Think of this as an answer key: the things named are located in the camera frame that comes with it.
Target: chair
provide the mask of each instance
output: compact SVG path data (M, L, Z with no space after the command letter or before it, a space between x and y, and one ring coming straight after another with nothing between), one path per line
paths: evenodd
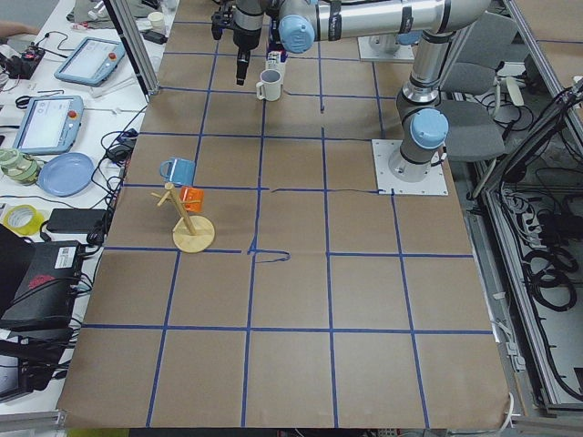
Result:
M496 71L503 64L506 47L517 35L517 24L505 16L484 13L472 27L460 55L441 90L480 96L500 86ZM502 132L492 116L479 103L443 100L437 107L450 125L446 140L452 161L477 162L493 159L485 177L472 194L475 198L494 170L496 158L506 153Z

